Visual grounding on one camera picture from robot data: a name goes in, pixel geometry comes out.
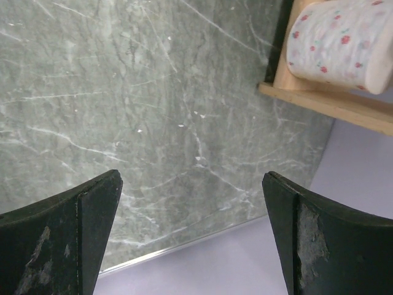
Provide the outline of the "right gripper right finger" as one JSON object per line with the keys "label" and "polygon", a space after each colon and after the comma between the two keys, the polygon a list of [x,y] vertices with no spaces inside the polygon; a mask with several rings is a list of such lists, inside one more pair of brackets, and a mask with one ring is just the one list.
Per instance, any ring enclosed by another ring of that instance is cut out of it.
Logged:
{"label": "right gripper right finger", "polygon": [[262,188],[289,294],[392,294],[392,220],[270,171]]}

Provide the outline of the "white paper roll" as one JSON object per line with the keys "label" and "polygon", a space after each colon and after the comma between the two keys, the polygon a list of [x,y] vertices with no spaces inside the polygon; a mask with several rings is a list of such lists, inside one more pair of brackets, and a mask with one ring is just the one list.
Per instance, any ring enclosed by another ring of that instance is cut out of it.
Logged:
{"label": "white paper roll", "polygon": [[306,6],[290,29],[286,62],[302,79],[385,92],[392,78],[392,1]]}

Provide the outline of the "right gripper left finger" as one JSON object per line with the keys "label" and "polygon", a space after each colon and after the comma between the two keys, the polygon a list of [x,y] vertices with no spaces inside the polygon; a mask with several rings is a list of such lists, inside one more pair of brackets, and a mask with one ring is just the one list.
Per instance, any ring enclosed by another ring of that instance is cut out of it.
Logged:
{"label": "right gripper left finger", "polygon": [[122,193],[118,170],[1,215],[1,294],[93,294]]}

